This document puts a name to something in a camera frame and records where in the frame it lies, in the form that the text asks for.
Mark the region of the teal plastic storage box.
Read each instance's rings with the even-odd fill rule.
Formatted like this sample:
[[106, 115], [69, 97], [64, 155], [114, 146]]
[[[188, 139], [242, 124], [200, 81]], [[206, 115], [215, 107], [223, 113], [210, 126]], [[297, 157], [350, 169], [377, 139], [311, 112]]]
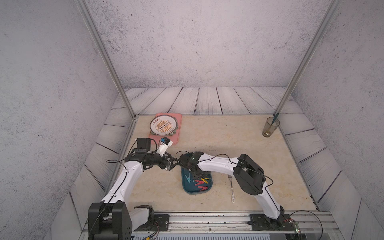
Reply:
[[186, 152], [179, 158], [181, 160], [182, 186], [184, 191], [190, 195], [206, 193], [213, 186], [211, 171], [203, 171], [198, 166], [198, 158], [202, 155], [202, 152]]

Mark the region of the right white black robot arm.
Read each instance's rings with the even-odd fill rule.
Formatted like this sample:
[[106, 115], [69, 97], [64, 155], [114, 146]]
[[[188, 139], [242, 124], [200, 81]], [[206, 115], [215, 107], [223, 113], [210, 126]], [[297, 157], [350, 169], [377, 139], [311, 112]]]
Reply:
[[269, 191], [268, 178], [264, 170], [248, 155], [230, 158], [226, 154], [211, 156], [203, 152], [183, 154], [178, 158], [179, 166], [190, 172], [194, 180], [208, 176], [210, 172], [225, 174], [236, 179], [240, 188], [254, 196], [263, 209], [266, 221], [279, 227], [285, 219], [284, 208]]

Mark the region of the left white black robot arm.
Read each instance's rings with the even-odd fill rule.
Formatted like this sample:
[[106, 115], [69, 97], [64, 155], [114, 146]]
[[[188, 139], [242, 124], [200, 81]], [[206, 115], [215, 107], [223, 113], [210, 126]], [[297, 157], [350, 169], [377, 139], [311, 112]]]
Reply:
[[137, 206], [129, 211], [127, 204], [136, 182], [144, 171], [154, 166], [171, 170], [174, 158], [167, 153], [173, 142], [163, 137], [151, 149], [154, 139], [138, 138], [130, 152], [118, 161], [123, 170], [110, 191], [99, 203], [92, 203], [88, 210], [88, 238], [90, 240], [129, 240], [138, 228], [150, 230], [156, 226], [152, 206]]

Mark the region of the pink plastic tray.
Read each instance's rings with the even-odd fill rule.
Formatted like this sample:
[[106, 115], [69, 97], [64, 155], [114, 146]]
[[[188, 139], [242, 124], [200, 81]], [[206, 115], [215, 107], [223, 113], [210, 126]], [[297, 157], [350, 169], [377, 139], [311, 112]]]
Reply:
[[181, 114], [159, 113], [150, 122], [149, 138], [158, 142], [161, 138], [167, 137], [176, 145], [182, 124]]

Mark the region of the red clothespin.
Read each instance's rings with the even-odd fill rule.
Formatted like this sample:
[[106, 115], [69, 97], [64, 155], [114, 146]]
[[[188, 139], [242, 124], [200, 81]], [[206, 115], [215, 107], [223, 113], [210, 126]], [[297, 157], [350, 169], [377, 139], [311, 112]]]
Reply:
[[203, 181], [195, 180], [195, 186], [199, 186], [199, 185], [203, 185], [203, 184], [205, 184]]
[[202, 191], [207, 191], [208, 187], [207, 186], [198, 186], [198, 189], [200, 192], [202, 192]]

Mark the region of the round patterned plate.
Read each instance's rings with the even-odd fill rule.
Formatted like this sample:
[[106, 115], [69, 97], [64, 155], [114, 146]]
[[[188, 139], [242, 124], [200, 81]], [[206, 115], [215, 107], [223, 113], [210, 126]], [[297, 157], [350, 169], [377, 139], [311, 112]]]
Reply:
[[179, 125], [176, 118], [169, 115], [160, 115], [151, 120], [151, 134], [156, 136], [171, 136], [176, 133]]

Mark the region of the silver fork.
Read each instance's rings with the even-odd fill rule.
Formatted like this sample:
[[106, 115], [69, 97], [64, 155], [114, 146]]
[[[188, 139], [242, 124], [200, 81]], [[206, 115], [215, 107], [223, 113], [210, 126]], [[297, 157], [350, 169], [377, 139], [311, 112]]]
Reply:
[[234, 188], [233, 188], [233, 177], [231, 175], [228, 175], [228, 179], [230, 181], [230, 186], [231, 186], [231, 201], [234, 204], [235, 203], [235, 194], [234, 194]]

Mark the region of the olive glass cup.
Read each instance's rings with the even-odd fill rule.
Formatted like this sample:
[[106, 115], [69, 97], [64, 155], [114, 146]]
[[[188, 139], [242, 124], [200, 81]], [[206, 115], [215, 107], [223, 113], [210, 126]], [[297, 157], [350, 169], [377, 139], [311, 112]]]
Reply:
[[274, 117], [267, 118], [266, 123], [265, 123], [264, 128], [263, 128], [263, 131], [262, 131], [263, 137], [269, 138], [275, 132], [275, 130], [280, 126], [279, 119], [277, 119], [275, 121], [275, 123], [273, 125], [271, 125], [273, 118]]

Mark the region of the teal pen in cup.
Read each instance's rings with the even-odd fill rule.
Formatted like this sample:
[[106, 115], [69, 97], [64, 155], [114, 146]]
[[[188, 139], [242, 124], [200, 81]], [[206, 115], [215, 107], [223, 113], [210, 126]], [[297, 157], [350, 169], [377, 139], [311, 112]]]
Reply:
[[279, 116], [279, 113], [276, 113], [276, 114], [274, 115], [274, 118], [273, 118], [273, 120], [272, 120], [272, 122], [271, 122], [271, 125], [273, 125], [273, 124], [275, 123], [275, 121], [277, 120], [278, 116]]

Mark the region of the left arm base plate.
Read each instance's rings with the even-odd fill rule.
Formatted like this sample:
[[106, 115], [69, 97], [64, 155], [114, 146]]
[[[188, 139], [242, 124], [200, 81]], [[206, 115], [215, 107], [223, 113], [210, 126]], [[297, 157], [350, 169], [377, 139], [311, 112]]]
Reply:
[[154, 214], [149, 221], [139, 227], [134, 228], [135, 232], [167, 232], [169, 230], [170, 215]]

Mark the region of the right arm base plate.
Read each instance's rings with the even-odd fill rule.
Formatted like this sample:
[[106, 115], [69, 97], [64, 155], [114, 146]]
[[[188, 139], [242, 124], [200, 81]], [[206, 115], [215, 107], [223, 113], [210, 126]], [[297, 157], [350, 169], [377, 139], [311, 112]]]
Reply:
[[253, 231], [295, 231], [296, 227], [293, 220], [289, 220], [289, 215], [284, 214], [278, 220], [270, 219], [264, 214], [251, 214], [250, 221], [247, 222]]

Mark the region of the aluminium mounting rail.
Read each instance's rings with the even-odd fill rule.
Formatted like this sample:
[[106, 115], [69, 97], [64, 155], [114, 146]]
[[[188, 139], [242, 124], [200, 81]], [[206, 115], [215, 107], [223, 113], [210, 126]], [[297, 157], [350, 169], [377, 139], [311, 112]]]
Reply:
[[170, 215], [167, 232], [133, 232], [132, 240], [342, 240], [328, 212], [293, 213], [295, 231], [253, 231], [247, 224], [258, 212], [160, 212]]

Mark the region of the right aluminium frame post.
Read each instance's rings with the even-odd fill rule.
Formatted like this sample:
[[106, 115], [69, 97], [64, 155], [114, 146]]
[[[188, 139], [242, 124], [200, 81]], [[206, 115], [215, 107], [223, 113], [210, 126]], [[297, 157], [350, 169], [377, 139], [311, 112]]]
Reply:
[[294, 91], [295, 87], [297, 86], [301, 76], [303, 75], [307, 65], [309, 64], [313, 54], [315, 53], [316, 51], [316, 48], [317, 46], [319, 45], [320, 41], [322, 40], [324, 34], [326, 33], [327, 31], [327, 28], [329, 27], [329, 25], [331, 24], [333, 18], [335, 17], [339, 7], [340, 7], [340, 4], [341, 4], [341, 0], [333, 0], [330, 2], [330, 5], [321, 21], [321, 23], [319, 24], [319, 27], [317, 28], [314, 36], [312, 37], [312, 40], [305, 52], [305, 54], [303, 55], [303, 58], [300, 62], [300, 64], [298, 65], [293, 77], [291, 78], [283, 96], [282, 96], [282, 99], [280, 101], [280, 103], [278, 104], [278, 107], [276, 108], [275, 112], [273, 113], [273, 116], [274, 118], [277, 118], [281, 113], [282, 113], [282, 110], [284, 108], [284, 106], [286, 105], [286, 102], [288, 101], [288, 98], [289, 96], [292, 94], [292, 92]]

